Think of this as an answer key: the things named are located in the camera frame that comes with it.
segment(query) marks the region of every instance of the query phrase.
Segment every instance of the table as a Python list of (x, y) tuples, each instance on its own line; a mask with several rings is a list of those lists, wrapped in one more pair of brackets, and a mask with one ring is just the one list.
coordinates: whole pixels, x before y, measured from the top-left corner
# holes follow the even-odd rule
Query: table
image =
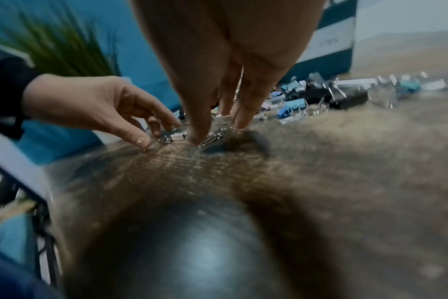
[[(448, 69), (448, 32), (357, 44), (351, 77)], [(72, 298), (448, 298), (448, 92), (48, 167)]]

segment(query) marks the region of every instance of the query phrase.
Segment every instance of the pile of clips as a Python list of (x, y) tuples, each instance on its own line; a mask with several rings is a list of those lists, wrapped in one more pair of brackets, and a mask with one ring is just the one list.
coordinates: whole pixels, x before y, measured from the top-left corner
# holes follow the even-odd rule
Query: pile of clips
[[(268, 121), (276, 118), (279, 124), (285, 125), (304, 120), (308, 116), (320, 115), (330, 109), (346, 110), (366, 102), (392, 109), (414, 94), (441, 90), (448, 90), (448, 71), (350, 80), (324, 80), (316, 72), (311, 73), (306, 80), (297, 81), (293, 77), (290, 83), (275, 87), (254, 120)], [(217, 108), (211, 112), (213, 119), (224, 118)], [(185, 119), (183, 112), (180, 113), (180, 119)], [(210, 133), (199, 147), (226, 138), (231, 132), (232, 127), (228, 122), (227, 126), (221, 126)], [(173, 133), (166, 137), (165, 142), (184, 140), (186, 134), (187, 130)]]

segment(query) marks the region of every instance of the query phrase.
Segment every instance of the green plant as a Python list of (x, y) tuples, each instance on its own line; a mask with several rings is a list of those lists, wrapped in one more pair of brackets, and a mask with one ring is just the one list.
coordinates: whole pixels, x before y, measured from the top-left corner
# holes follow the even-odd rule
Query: green plant
[(12, 11), (14, 20), (0, 22), (0, 44), (27, 53), (35, 67), (61, 76), (121, 76), (115, 32), (107, 32), (104, 51), (93, 21), (80, 20), (66, 3), (51, 7), (49, 18), (22, 9)]

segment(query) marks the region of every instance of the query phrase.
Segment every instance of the white wall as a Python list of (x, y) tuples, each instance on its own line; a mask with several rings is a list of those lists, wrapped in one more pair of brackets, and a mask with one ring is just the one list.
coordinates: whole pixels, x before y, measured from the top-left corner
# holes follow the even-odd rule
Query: white wall
[(448, 0), (359, 0), (355, 40), (448, 30)]

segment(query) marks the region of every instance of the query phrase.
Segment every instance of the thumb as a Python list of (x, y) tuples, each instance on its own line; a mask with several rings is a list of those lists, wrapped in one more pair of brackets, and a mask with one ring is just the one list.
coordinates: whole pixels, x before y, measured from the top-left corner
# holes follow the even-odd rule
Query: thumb
[(108, 133), (120, 137), (143, 150), (149, 148), (152, 143), (150, 137), (142, 129), (139, 129), (122, 117), (118, 117), (110, 123)]

